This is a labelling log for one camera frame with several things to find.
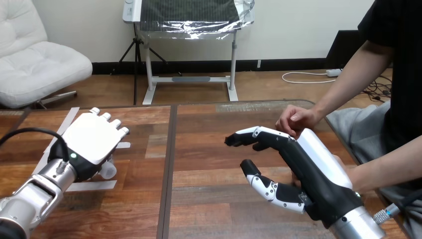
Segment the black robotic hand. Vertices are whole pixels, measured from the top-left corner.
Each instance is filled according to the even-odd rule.
[[[256,126],[230,135],[225,144],[235,147],[253,144],[256,151],[277,150],[302,188],[274,183],[262,176],[251,160],[244,160],[240,166],[248,182],[273,204],[299,213],[306,211],[313,220],[321,220],[326,228],[363,206],[351,189],[347,174],[310,129],[305,129],[295,140],[288,134]]]

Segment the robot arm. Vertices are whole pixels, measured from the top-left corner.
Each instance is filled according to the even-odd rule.
[[[121,122],[108,122],[111,115],[93,108],[79,116],[62,135],[68,157],[58,140],[50,150],[47,165],[32,175],[10,197],[0,200],[0,238],[29,239],[32,231],[59,205],[63,193],[74,182],[100,174],[116,174],[110,158],[120,140],[129,133]]]
[[[273,148],[279,152],[300,180],[301,189],[274,183],[262,176],[250,160],[241,164],[248,182],[273,204],[299,213],[306,211],[340,239],[385,236],[352,190],[347,174],[310,129],[305,129],[295,140],[285,133],[256,126],[237,131],[225,143],[235,147],[254,144],[256,151]]]

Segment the tripod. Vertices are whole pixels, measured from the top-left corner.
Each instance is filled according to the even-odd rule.
[[[126,57],[126,55],[128,54],[128,52],[132,49],[132,46],[135,45],[135,63],[134,63],[134,71],[135,71],[135,79],[134,79],[134,89],[133,89],[133,105],[136,105],[136,94],[137,94],[137,81],[136,78],[138,76],[138,62],[140,64],[140,66],[143,66],[144,63],[142,63],[141,61],[141,51],[140,51],[140,45],[144,44],[144,42],[138,37],[138,34],[136,33],[136,25],[135,23],[133,24],[133,30],[135,32],[135,37],[132,39],[132,43],[130,44],[130,46],[128,47],[128,49],[126,50],[126,52],[123,54],[123,56],[121,57],[121,59],[119,60],[117,66],[113,69],[113,71],[110,73],[110,75],[115,75],[118,74],[118,69],[123,61],[123,59]],[[149,48],[149,50],[156,55],[162,62],[164,65],[168,66],[168,62],[161,57],[157,52],[155,52],[152,48]],[[176,71],[177,74],[179,76],[182,76],[182,73],[180,73],[179,71]]]

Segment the human arm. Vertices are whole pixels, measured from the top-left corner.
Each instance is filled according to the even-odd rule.
[[[303,128],[313,128],[322,118],[369,86],[387,68],[393,54],[391,47],[366,41],[312,109],[287,107],[276,122],[276,129],[297,136]]]
[[[368,163],[347,170],[357,192],[392,186],[422,177],[422,136]]]
[[[353,55],[335,83],[313,107],[321,120],[368,87],[390,64],[394,50],[366,41]]]

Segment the white cable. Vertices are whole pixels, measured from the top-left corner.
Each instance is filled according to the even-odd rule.
[[[285,82],[289,82],[289,83],[294,83],[294,84],[319,84],[319,83],[328,83],[328,82],[333,82],[335,80],[330,80],[330,81],[317,81],[317,82],[295,82],[295,81],[288,81],[286,79],[284,79],[285,76],[290,75],[290,74],[306,74],[306,75],[315,75],[315,76],[323,76],[323,75],[327,75],[327,73],[308,73],[308,72],[289,72],[284,74],[281,79],[283,79],[283,81]]]

